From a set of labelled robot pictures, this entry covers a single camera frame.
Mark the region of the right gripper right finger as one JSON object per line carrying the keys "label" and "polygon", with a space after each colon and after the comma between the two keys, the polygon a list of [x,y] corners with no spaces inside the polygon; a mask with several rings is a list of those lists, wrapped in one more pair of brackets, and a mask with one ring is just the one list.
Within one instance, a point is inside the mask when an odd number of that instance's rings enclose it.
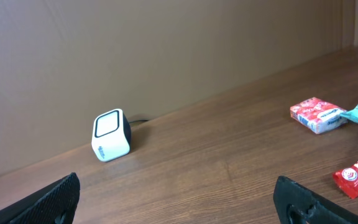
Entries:
{"label": "right gripper right finger", "polygon": [[282,175],[273,202],[281,224],[358,224],[358,215]]}

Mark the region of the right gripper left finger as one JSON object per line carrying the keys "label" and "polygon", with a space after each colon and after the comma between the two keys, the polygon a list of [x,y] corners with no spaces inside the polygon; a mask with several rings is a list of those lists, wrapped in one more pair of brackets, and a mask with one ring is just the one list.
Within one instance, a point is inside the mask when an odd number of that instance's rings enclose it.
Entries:
{"label": "right gripper left finger", "polygon": [[76,173],[0,210],[0,224],[72,224],[80,199]]}

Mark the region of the red packet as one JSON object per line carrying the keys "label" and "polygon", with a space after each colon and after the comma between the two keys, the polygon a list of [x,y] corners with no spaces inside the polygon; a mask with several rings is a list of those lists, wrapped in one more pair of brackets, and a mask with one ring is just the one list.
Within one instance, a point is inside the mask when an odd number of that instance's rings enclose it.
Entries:
{"label": "red packet", "polygon": [[341,116],[345,112],[341,107],[315,97],[290,107],[290,116],[315,134],[346,124],[347,119]]}

